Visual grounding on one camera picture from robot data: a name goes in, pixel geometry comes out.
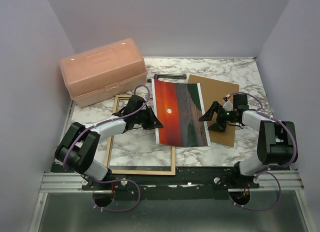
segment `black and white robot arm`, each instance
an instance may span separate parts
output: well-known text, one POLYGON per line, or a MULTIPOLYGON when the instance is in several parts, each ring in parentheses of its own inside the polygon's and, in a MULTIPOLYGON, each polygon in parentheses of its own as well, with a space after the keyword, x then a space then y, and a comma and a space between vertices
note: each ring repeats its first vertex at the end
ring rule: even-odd
POLYGON ((99 143, 131 130, 135 125, 141 125, 145 130, 163 128, 151 107, 145 105, 145 109, 138 110, 144 104, 146 101, 142 97, 133 95, 127 106, 107 120, 89 125, 72 123, 55 151, 55 158, 79 174, 97 181, 108 180, 111 170, 94 159, 99 143))
POLYGON ((257 152, 250 158, 237 163, 241 175, 253 176, 271 165, 281 166, 297 160, 298 151, 293 122, 281 122, 290 132, 291 135, 289 135, 282 125, 271 120, 272 116, 266 118, 255 110, 250 110, 246 94, 234 95, 233 104, 227 98, 224 98, 224 102, 223 106, 217 101, 213 102, 199 121, 210 121, 214 113, 217 113, 216 122, 209 126, 209 130, 223 133, 229 123, 239 123, 259 132, 257 152))

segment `white marble surface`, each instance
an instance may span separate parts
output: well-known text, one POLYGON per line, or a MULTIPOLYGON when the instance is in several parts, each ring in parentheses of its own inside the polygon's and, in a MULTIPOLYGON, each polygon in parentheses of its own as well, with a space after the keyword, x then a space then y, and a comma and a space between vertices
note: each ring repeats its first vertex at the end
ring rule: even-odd
MULTIPOLYGON (((270 114, 266 93, 255 60, 253 59, 179 59, 179 58, 146 58, 148 78, 155 73, 190 74, 208 77, 225 82, 239 84, 240 91, 257 96, 265 104, 265 112, 270 114)), ((164 81, 184 82, 187 80, 164 81)), ((144 95, 145 89, 138 89, 144 95)), ((89 124, 111 116, 114 98, 80 108, 74 107, 71 121, 89 124)), ((257 108, 253 99, 248 100, 251 108, 257 108)), ((177 148, 177 166, 233 166, 235 162, 247 159, 256 152, 258 133, 245 127, 235 133, 234 147, 212 143, 210 147, 177 148)), ((106 154, 107 140, 97 149, 95 159, 103 163, 106 154)), ((157 145, 154 131, 136 129, 114 138, 110 165, 119 166, 169 166, 170 147, 157 145)))

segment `sunset print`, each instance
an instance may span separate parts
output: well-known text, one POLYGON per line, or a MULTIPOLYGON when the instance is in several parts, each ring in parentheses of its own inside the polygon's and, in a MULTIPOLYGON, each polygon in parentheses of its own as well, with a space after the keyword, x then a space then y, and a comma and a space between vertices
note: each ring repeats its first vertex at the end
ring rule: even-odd
POLYGON ((209 146, 199 84, 152 81, 154 110, 163 128, 156 129, 157 143, 179 147, 209 146))

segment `wooden frame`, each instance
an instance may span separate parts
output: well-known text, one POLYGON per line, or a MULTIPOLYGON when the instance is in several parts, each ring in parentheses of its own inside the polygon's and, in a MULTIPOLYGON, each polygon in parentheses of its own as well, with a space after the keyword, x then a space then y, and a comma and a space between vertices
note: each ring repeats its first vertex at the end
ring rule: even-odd
MULTIPOLYGON (((118 111, 120 100, 129 100, 131 95, 116 95, 113 113, 118 111)), ((108 145, 106 148, 106 155, 104 165, 109 168, 111 159, 111 150, 114 142, 114 137, 111 136, 108 139, 108 145)), ((174 176, 176 175, 176 147, 171 146, 171 170, 170 171, 140 171, 140 170, 112 170, 113 174, 128 174, 128 175, 161 175, 161 176, 174 176)))

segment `plastic box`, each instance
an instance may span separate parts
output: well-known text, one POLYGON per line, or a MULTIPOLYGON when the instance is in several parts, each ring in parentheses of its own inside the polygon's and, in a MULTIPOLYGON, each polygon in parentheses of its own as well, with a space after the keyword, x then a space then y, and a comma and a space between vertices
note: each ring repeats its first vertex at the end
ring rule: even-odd
POLYGON ((147 82, 144 58, 131 38, 64 58, 60 67, 70 97, 80 107, 147 82))

